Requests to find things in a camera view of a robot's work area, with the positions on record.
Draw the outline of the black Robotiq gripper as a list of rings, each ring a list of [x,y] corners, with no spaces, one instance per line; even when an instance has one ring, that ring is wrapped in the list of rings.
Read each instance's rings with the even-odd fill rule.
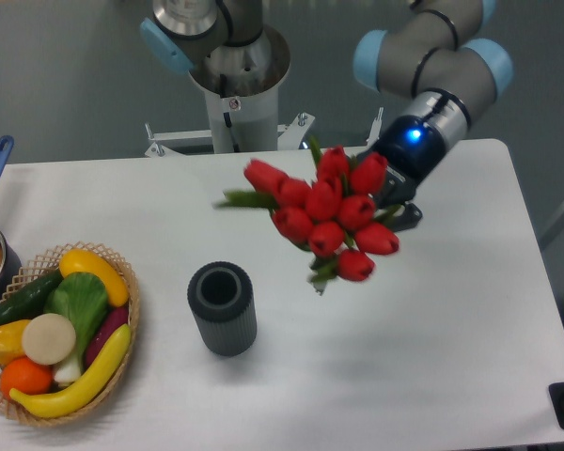
[[[371,147],[357,155],[363,162],[370,154],[387,159],[385,182],[374,195],[379,208],[400,205],[385,225],[393,232],[416,228],[423,213],[414,203],[416,190],[431,171],[444,159],[447,146],[442,135],[420,117],[396,119]]]

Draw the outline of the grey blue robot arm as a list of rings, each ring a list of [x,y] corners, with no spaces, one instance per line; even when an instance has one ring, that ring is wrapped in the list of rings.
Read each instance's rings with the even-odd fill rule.
[[[513,64],[478,31],[492,1],[413,1],[413,19],[399,32],[373,30],[358,42],[355,79],[409,100],[386,129],[374,125],[367,151],[389,161],[377,206],[390,227],[417,226],[422,181],[509,85]],[[151,53],[170,71],[189,74],[204,94],[217,153],[289,149],[304,132],[278,128],[278,89],[290,69],[290,48],[263,21],[260,1],[156,1],[140,25]]]

